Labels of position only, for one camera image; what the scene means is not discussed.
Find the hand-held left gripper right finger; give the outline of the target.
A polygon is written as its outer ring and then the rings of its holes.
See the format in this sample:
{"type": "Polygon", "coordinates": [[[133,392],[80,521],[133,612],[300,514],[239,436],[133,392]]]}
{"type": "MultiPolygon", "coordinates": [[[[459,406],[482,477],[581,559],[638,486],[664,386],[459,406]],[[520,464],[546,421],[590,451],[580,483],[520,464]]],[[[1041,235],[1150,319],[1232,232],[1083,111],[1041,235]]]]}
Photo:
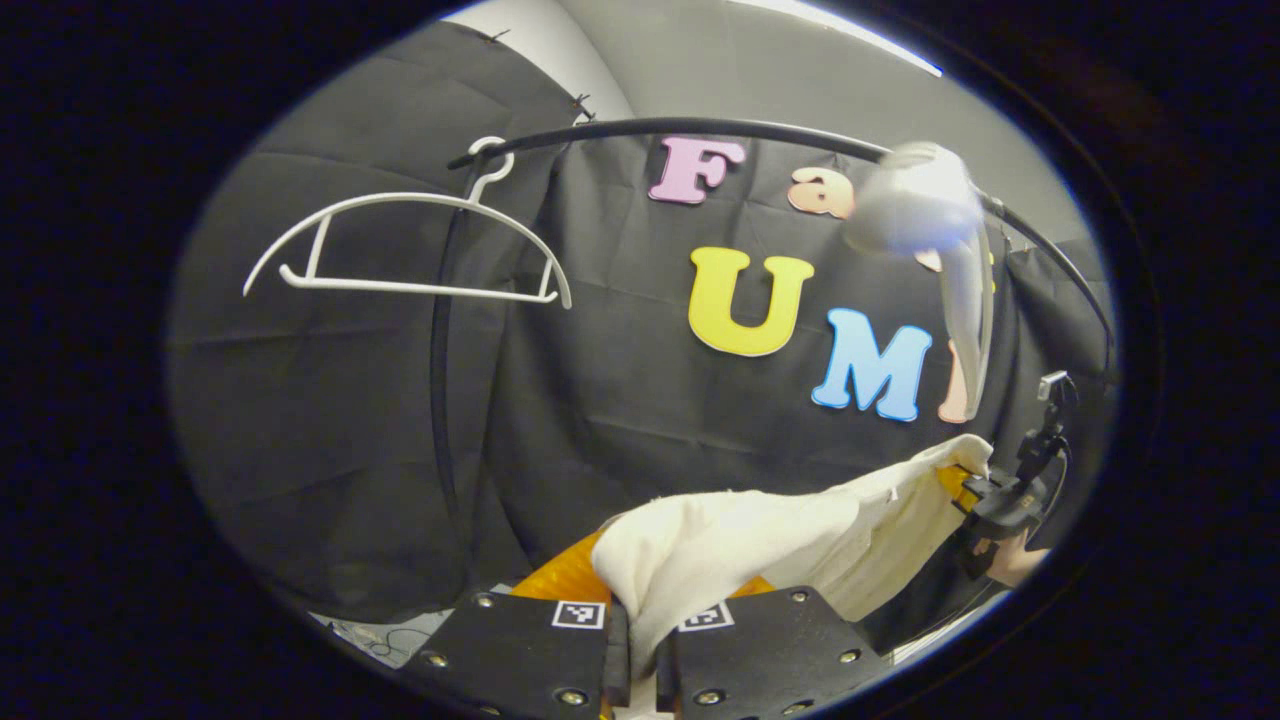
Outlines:
{"type": "Polygon", "coordinates": [[[814,585],[728,597],[655,650],[655,710],[676,719],[805,719],[892,670],[814,585]]]}

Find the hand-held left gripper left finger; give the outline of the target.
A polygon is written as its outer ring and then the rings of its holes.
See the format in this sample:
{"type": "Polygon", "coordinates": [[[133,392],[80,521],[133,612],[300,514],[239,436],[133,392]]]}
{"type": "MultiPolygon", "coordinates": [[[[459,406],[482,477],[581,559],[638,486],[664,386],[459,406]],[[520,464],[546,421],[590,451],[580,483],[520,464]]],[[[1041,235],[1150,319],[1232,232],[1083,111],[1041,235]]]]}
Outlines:
{"type": "Polygon", "coordinates": [[[593,566],[599,539],[466,594],[399,678],[475,719],[611,719],[630,702],[628,614],[593,566]]]}

